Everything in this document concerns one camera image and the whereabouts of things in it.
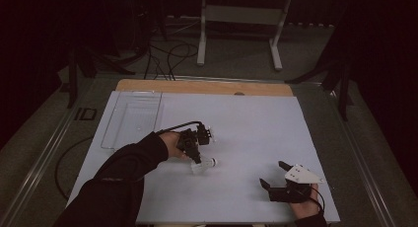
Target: table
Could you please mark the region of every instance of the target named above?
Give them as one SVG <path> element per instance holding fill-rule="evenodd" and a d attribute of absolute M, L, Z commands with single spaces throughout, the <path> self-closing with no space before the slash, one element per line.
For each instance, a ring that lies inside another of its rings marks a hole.
<path fill-rule="evenodd" d="M 270 202 L 258 178 L 276 187 L 285 185 L 285 172 L 277 167 L 278 157 L 290 164 L 301 162 L 325 177 L 302 111 L 287 85 L 122 80 L 110 96 L 70 201 L 111 155 L 110 149 L 101 146 L 112 111 L 120 95 L 135 91 L 163 92 L 162 105 L 170 113 L 159 114 L 157 130 L 178 124 L 191 114 L 216 125 L 219 141 L 201 147 L 201 153 L 220 160 L 219 166 L 202 176 L 191 175 L 189 166 L 179 160 L 160 164 L 146 177 L 139 223 L 288 223 L 294 219 L 288 204 Z M 236 93 L 246 96 L 231 96 Z M 167 192 L 167 187 L 176 195 Z M 325 218 L 338 222 L 329 187 L 320 185 L 319 189 L 326 202 Z"/>

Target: metal frame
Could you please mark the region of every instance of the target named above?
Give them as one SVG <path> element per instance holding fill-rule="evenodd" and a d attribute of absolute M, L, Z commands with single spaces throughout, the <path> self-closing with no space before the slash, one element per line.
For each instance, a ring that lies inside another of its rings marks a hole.
<path fill-rule="evenodd" d="M 248 23 L 277 26 L 276 35 L 274 38 L 270 39 L 269 44 L 271 56 L 273 57 L 274 69 L 281 70 L 283 66 L 282 61 L 280 60 L 277 42 L 282 34 L 291 1 L 292 0 L 286 0 L 283 9 L 268 9 L 206 5 L 206 0 L 202 0 L 197 65 L 203 66 L 205 64 L 207 21 Z"/>
<path fill-rule="evenodd" d="M 17 190 L 17 193 L 11 204 L 8 206 L 2 218 L 0 218 L 0 226 L 8 227 L 16 225 L 16 222 L 19 220 L 19 217 L 27 206 L 35 189 L 37 188 L 38 183 L 42 179 L 46 168 L 48 167 L 56 150 L 58 149 L 61 140 L 65 136 L 68 127 L 73 121 L 78 105 L 80 105 L 82 99 L 89 91 L 90 86 L 90 81 L 85 81 L 82 83 L 80 88 L 80 97 L 74 100 L 74 107 L 69 109 L 64 114 L 63 118 L 59 121 L 56 129 L 49 138 L 48 143 L 45 145 L 42 152 L 37 157 L 35 163 L 32 165 L 21 187 L 19 190 Z"/>
<path fill-rule="evenodd" d="M 333 108 L 333 115 L 339 123 L 341 132 L 343 132 L 342 137 L 347 142 L 346 144 L 348 149 L 353 157 L 354 163 L 359 172 L 359 176 L 363 181 L 363 185 L 369 195 L 370 202 L 375 209 L 378 219 L 380 220 L 383 227 L 396 227 L 397 225 L 393 219 L 393 216 L 390 214 L 390 209 L 384 201 L 384 197 L 379 188 L 379 185 L 375 181 L 375 178 L 373 178 L 373 174 L 369 169 L 369 165 L 363 157 L 362 149 L 360 148 L 356 138 L 353 135 L 351 126 L 346 120 L 343 119 L 343 117 L 341 117 L 339 113 L 337 96 L 335 92 L 332 92 L 327 96 L 327 98 L 330 107 Z"/>

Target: dark background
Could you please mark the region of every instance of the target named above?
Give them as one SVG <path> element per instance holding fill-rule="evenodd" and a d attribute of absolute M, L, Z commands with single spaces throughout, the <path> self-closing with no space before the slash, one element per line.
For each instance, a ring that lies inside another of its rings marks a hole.
<path fill-rule="evenodd" d="M 109 24 L 112 17 L 106 13 L 103 1 L 0 0 L 0 147 L 60 87 L 56 72 L 68 64 L 74 37 L 87 40 L 98 50 L 114 49 L 114 26 Z M 277 4 L 269 0 L 208 1 L 229 1 L 240 6 Z M 200 15 L 200 0 L 162 2 L 165 15 Z M 351 79 L 358 83 L 416 193 L 418 178 L 413 173 L 418 158 L 417 2 L 293 0 L 287 18 L 287 23 L 305 26 L 339 23 L 323 56 L 332 59 L 350 54 Z"/>

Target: black cable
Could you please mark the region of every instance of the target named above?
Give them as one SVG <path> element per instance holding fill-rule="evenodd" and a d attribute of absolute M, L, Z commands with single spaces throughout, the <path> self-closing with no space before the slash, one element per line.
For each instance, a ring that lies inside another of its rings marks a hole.
<path fill-rule="evenodd" d="M 173 126 L 173 127 L 167 128 L 167 129 L 159 130 L 159 131 L 156 132 L 156 134 L 160 135 L 160 134 L 163 134 L 164 132 L 172 131 L 174 129 L 181 128 L 181 127 L 188 126 L 188 125 L 192 125 L 192 124 L 202 125 L 203 123 L 201 121 L 190 121 L 190 122 L 183 123 L 183 124 L 180 124 L 180 125 L 177 125 L 177 126 Z"/>
<path fill-rule="evenodd" d="M 322 194 L 317 189 L 314 189 L 313 187 L 311 187 L 311 189 L 316 191 L 316 193 L 320 196 L 320 199 L 322 200 L 322 205 L 320 205 L 318 201 L 316 202 L 316 204 L 319 205 L 319 208 L 322 211 L 324 211 L 325 210 L 325 200 L 323 199 Z"/>
<path fill-rule="evenodd" d="M 170 80 L 172 80 L 172 78 L 173 78 L 173 80 L 175 80 L 175 76 L 174 76 L 174 73 L 173 73 L 174 69 L 177 66 L 179 66 L 186 58 L 192 57 L 192 56 L 196 55 L 198 50 L 197 50 L 197 46 L 196 45 L 193 45 L 191 43 L 188 43 L 188 42 L 185 42 L 185 41 L 182 41 L 182 40 L 172 40 L 172 41 L 179 41 L 180 44 L 172 47 L 169 51 L 166 51 L 166 50 L 161 49 L 159 47 L 156 47 L 154 45 L 151 45 L 151 47 L 153 47 L 154 49 L 159 50 L 159 51 L 162 51 L 162 52 L 164 52 L 164 53 L 167 54 L 167 64 L 169 66 L 169 73 L 168 73 L 169 74 L 169 78 L 170 78 Z M 173 53 L 173 51 L 175 49 L 177 49 L 177 48 L 179 48 L 181 46 L 187 46 L 187 54 L 180 55 L 180 54 Z M 190 53 L 190 48 L 191 47 L 195 48 L 195 51 L 193 53 Z M 176 63 L 174 66 L 172 66 L 171 63 L 170 63 L 170 58 L 172 56 L 175 56 L 175 57 L 179 57 L 180 58 L 180 61 L 178 63 Z"/>
<path fill-rule="evenodd" d="M 59 169 L 59 165 L 61 164 L 62 159 L 65 157 L 65 155 L 72 150 L 74 147 L 80 145 L 81 143 L 88 141 L 90 139 L 93 139 L 94 136 L 89 136 L 87 138 L 84 138 L 78 142 L 76 142 L 75 144 L 73 144 L 72 146 L 68 147 L 64 153 L 62 153 L 62 155 L 58 158 L 58 161 L 55 164 L 55 171 L 54 171 L 54 179 L 55 179 L 55 185 L 58 188 L 58 191 L 61 193 L 61 195 L 65 198 L 65 199 L 69 199 L 69 196 L 65 193 L 65 191 L 62 189 L 61 184 L 58 182 L 58 169 Z"/>
<path fill-rule="evenodd" d="M 163 74 L 164 78 L 168 81 L 169 79 L 166 76 L 166 73 L 164 73 L 163 68 L 161 68 L 160 66 L 160 59 L 158 59 L 156 56 L 151 55 L 151 58 L 154 60 L 154 62 L 156 63 L 156 76 L 154 77 L 154 80 L 157 79 L 158 75 L 159 75 L 159 69 L 161 71 L 161 73 Z"/>

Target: hand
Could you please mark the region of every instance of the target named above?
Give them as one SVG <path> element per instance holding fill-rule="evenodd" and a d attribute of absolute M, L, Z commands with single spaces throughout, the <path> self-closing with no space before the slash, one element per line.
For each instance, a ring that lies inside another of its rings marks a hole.
<path fill-rule="evenodd" d="M 179 159 L 186 159 L 187 156 L 180 151 L 176 146 L 180 135 L 177 132 L 165 132 L 160 134 L 161 139 L 166 143 L 167 150 L 169 151 L 170 157 L 177 157 Z"/>
<path fill-rule="evenodd" d="M 314 190 L 317 190 L 317 184 L 312 184 L 311 187 L 313 188 L 313 191 L 311 191 L 311 198 L 317 201 L 317 192 Z M 306 218 L 319 213 L 318 206 L 311 200 L 302 203 L 290 203 L 290 207 L 297 219 Z"/>

